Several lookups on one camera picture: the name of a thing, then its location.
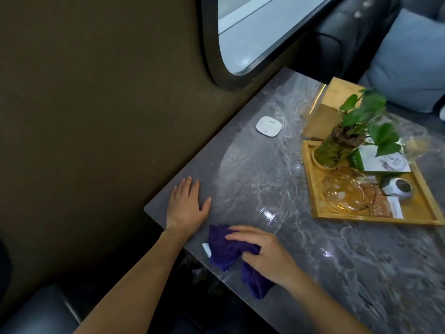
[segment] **blue pillow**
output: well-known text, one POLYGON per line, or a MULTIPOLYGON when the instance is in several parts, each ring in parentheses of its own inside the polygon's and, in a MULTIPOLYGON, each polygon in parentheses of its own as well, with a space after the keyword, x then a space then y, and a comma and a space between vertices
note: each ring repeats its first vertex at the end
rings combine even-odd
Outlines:
POLYGON ((405 108, 431 112, 445 94, 445 23, 400 11, 359 84, 405 108))

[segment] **brown wall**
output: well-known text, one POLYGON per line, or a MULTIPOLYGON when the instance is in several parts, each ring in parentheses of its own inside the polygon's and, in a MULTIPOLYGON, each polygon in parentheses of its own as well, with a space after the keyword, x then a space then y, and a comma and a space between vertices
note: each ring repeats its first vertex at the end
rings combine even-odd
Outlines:
POLYGON ((108 253, 296 49, 230 93, 204 68, 194 0, 1 0, 3 308, 108 253))

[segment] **purple cloth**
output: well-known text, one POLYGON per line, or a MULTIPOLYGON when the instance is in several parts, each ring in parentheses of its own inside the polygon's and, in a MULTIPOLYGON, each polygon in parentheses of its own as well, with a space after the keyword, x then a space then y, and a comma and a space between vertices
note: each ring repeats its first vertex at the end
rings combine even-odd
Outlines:
MULTIPOLYGON (((210 262, 223 271, 227 271, 243 252, 258 255, 261 247, 245 241, 229 241, 225 236, 235 231, 229 230, 228 225, 210 225, 209 247, 212 251, 210 262)), ((246 282, 256 299, 263 299, 267 292, 275 285, 269 279, 258 273, 248 263, 242 263, 242 281, 246 282)))

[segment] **white rounded square device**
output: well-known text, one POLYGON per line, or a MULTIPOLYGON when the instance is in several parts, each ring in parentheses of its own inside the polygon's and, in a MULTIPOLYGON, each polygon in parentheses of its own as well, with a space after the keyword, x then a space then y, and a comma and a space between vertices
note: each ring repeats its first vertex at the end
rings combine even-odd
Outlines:
POLYGON ((269 137, 275 137, 280 132, 281 126, 280 122, 268 116, 262 117, 258 123, 256 123, 256 129, 263 135, 269 137))

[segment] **gray marble tabletop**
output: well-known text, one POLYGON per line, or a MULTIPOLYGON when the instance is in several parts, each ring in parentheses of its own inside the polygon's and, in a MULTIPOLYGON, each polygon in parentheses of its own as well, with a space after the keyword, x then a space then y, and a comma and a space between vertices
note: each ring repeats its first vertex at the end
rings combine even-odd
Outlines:
MULTIPOLYGON (((205 224, 186 249, 280 333, 312 333, 298 303, 275 286, 263 300, 241 281, 240 260, 213 267, 202 243, 209 224, 248 224, 275 233, 297 264, 376 333, 445 333, 445 230, 441 227, 322 221, 310 212, 301 157, 302 111, 322 84, 282 69, 159 193, 144 211, 165 227, 170 192, 191 175, 200 200, 212 197, 205 224), (270 138, 256 131, 263 116, 282 122, 270 138)), ((402 118, 404 135, 425 128, 402 118)), ((445 139, 418 165, 445 210, 445 139)))

